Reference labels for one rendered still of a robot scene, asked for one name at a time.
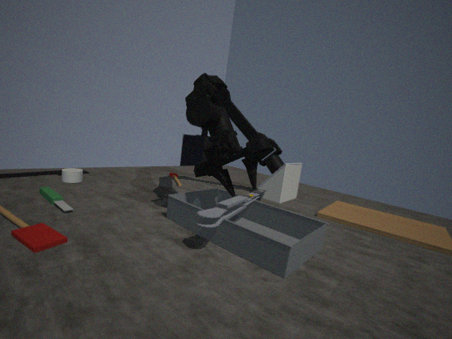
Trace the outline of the wooden board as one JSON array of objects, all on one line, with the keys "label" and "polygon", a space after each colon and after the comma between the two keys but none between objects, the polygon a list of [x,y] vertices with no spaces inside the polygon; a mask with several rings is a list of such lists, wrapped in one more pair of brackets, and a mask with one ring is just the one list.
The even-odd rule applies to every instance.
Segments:
[{"label": "wooden board", "polygon": [[317,217],[358,228],[390,239],[452,255],[452,239],[446,228],[387,212],[335,201],[317,211]]}]

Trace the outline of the white short cylinder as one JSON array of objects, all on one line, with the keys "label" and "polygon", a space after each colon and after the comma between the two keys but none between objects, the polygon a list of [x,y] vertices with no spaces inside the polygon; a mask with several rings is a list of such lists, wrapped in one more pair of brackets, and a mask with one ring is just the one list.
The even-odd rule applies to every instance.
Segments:
[{"label": "white short cylinder", "polygon": [[78,183],[83,180],[83,170],[77,168],[62,169],[62,179],[66,183]]}]

